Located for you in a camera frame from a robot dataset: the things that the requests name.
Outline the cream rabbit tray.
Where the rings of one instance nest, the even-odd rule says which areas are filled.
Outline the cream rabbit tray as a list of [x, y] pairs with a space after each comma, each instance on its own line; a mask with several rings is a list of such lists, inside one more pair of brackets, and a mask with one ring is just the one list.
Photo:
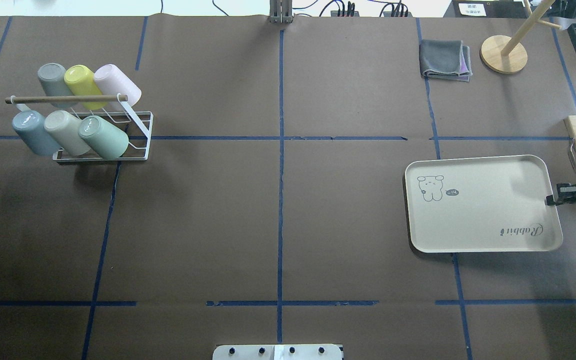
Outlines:
[[531, 154], [415, 161], [407, 221], [423, 253], [548, 252], [563, 243], [546, 163]]

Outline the green cup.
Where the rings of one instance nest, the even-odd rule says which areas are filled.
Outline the green cup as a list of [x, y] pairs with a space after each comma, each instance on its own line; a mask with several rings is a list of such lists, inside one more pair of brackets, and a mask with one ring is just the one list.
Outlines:
[[128, 135], [123, 130], [96, 115], [87, 116], [82, 120], [78, 134], [104, 160], [121, 157], [130, 143]]

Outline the pink cup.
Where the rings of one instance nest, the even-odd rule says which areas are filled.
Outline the pink cup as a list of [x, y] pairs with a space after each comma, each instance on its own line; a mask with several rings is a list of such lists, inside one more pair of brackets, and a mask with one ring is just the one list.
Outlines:
[[105, 64], [94, 72], [96, 86], [103, 95], [126, 95], [127, 102], [132, 107], [141, 99], [142, 90], [115, 64]]

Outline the yellow cup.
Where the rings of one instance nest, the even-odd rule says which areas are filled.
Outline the yellow cup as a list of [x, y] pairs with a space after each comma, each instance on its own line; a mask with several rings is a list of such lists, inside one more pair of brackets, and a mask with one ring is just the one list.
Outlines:
[[94, 80], [94, 73], [84, 64], [75, 64], [66, 69], [63, 75], [66, 86], [74, 96], [102, 96]]

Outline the beige cup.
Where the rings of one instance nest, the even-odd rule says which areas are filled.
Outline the beige cup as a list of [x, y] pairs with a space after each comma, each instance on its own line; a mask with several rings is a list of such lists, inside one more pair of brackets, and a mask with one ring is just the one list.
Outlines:
[[80, 156], [91, 150], [79, 135], [81, 123], [82, 119], [59, 110], [45, 117], [44, 129], [69, 155]]

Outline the grey cup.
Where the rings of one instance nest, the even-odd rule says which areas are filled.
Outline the grey cup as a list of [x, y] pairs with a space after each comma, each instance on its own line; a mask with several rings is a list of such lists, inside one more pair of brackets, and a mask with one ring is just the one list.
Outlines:
[[66, 68], [59, 63], [46, 63], [37, 70], [37, 76], [41, 88], [48, 97], [74, 96], [67, 86], [64, 75]]

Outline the blue cup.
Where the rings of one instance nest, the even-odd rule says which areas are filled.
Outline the blue cup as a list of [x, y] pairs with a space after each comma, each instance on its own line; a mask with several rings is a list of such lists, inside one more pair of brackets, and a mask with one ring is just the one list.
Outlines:
[[46, 118], [38, 111], [21, 111], [13, 117], [12, 128], [23, 143], [41, 157], [51, 157], [61, 146], [44, 128]]

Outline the wooden mug tree stand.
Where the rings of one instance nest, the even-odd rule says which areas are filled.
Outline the wooden mug tree stand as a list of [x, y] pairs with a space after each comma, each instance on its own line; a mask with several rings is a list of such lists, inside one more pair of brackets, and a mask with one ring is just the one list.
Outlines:
[[513, 75], [525, 68], [528, 63], [528, 53], [521, 40], [540, 24], [554, 30], [562, 30], [562, 25], [542, 20], [547, 10], [554, 4], [553, 0], [542, 0], [535, 10], [530, 9], [530, 3], [524, 0], [529, 15], [521, 27], [512, 36], [493, 35], [483, 41], [479, 56], [487, 68], [502, 75]]

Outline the folded grey cloth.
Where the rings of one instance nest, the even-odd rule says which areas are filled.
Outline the folded grey cloth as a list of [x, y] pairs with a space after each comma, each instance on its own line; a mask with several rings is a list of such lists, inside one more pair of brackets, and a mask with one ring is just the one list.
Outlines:
[[425, 78], [469, 82], [473, 75], [471, 49], [461, 40], [422, 39], [419, 66]]

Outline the black power strip box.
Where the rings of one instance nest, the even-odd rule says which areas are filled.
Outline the black power strip box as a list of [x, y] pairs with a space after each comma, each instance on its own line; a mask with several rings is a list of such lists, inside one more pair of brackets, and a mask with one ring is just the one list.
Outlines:
[[524, 3], [513, 0], [451, 0], [444, 18], [528, 18]]

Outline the pedestal base plate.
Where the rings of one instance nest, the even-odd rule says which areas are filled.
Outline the pedestal base plate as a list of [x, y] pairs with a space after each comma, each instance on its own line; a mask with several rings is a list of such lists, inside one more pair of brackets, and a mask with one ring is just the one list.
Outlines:
[[343, 347], [333, 343], [224, 344], [217, 346], [213, 360], [343, 360]]

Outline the aluminium frame post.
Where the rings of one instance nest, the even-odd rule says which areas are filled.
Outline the aluminium frame post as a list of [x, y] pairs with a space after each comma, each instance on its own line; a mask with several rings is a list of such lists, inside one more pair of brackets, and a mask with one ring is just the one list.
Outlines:
[[270, 0], [269, 22], [272, 24], [290, 24], [294, 21], [292, 0]]

